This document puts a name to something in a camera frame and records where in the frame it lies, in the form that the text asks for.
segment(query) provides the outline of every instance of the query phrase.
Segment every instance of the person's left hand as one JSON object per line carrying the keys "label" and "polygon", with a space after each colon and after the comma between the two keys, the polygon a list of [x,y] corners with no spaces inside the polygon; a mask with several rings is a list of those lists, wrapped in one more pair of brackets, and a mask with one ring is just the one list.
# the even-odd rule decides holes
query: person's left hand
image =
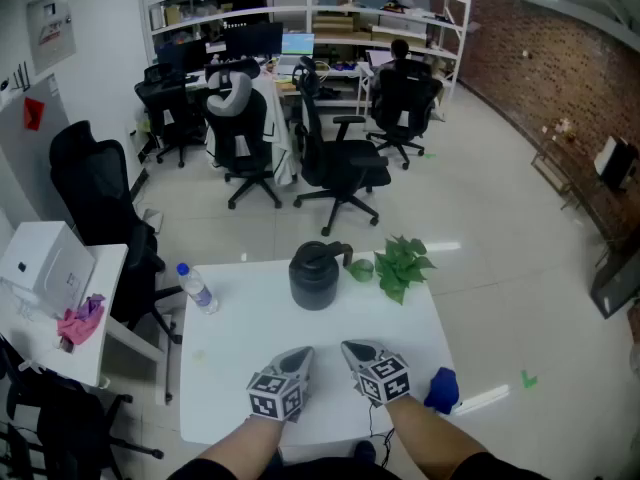
{"label": "person's left hand", "polygon": [[274,357],[247,386],[253,414],[279,421],[297,421],[308,399],[313,347],[287,350]]}

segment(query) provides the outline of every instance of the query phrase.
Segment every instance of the kettle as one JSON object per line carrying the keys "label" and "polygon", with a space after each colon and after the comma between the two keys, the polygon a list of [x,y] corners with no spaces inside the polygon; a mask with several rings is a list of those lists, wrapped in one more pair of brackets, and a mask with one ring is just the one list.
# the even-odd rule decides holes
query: kettle
{"label": "kettle", "polygon": [[340,273],[335,256],[340,254],[343,265],[350,265],[353,249],[347,244],[307,242],[298,248],[289,264],[291,295],[298,306],[317,311],[333,302]]}

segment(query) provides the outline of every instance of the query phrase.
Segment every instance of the kettle handle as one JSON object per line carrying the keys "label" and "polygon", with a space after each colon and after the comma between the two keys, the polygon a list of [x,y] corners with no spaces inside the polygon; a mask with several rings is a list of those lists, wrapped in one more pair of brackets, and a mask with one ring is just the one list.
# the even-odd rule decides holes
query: kettle handle
{"label": "kettle handle", "polygon": [[344,259],[342,261],[343,267],[348,267],[349,265],[351,265],[351,260],[353,259],[353,247],[351,247],[349,244],[341,244],[340,242],[333,242],[327,247],[329,247],[331,251],[331,256],[339,256],[340,254],[344,254]]}

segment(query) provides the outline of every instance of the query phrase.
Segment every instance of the blue bottle cap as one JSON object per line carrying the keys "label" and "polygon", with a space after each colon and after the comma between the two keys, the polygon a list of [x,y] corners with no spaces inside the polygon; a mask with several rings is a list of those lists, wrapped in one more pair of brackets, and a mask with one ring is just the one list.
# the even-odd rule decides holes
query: blue bottle cap
{"label": "blue bottle cap", "polygon": [[186,276],[189,273],[189,266],[186,263],[180,263],[176,267],[176,270],[178,271],[179,275]]}

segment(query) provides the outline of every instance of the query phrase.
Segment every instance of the red paper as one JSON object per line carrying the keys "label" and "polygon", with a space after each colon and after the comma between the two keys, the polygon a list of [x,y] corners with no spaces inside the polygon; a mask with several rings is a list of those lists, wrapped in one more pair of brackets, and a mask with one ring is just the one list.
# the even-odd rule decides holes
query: red paper
{"label": "red paper", "polygon": [[24,127],[38,131],[44,114],[44,103],[31,98],[24,99]]}

